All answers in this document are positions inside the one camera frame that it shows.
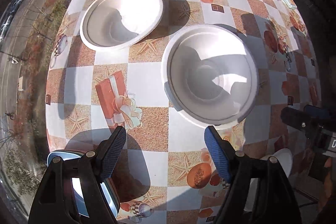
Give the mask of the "blue square plate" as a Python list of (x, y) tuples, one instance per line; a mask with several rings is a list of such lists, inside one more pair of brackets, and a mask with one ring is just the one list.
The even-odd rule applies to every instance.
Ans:
[[(52, 162), (55, 157), (60, 157), (64, 161), (81, 158), (84, 154), (78, 151), (66, 151), (66, 150), (55, 150), (49, 153), (47, 158), (47, 165)], [(81, 189), (80, 178), (72, 178), (72, 187), (74, 189), (75, 201), (77, 210), (80, 215), (89, 217), (86, 205), (84, 202), (84, 197)], [(101, 183), (101, 188), (104, 193), (105, 199), (109, 204), (112, 214), (117, 217), (120, 210), (120, 199), (115, 191), (113, 181), (111, 179), (106, 179)]]

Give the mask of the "white paper bowl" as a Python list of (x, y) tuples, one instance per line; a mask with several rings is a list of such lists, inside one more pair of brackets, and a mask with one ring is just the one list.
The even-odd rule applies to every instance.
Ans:
[(82, 42), (94, 51), (120, 50), (148, 36), (163, 16), (163, 0), (95, 0), (80, 23)]
[(176, 32), (163, 53), (161, 76), (175, 110), (200, 128), (224, 130), (239, 124), (259, 89), (255, 60), (245, 43), (212, 24)]
[(251, 212), (254, 216), (261, 215), (263, 209), (269, 210), (272, 202), (275, 205), (280, 204), (285, 194), (289, 194), (291, 199), (294, 198), (288, 181), (293, 164), (293, 156), (289, 149), (283, 148), (255, 163), (256, 170), (260, 170), (261, 173), (258, 173), (256, 178), (251, 178), (244, 207), (244, 211)]

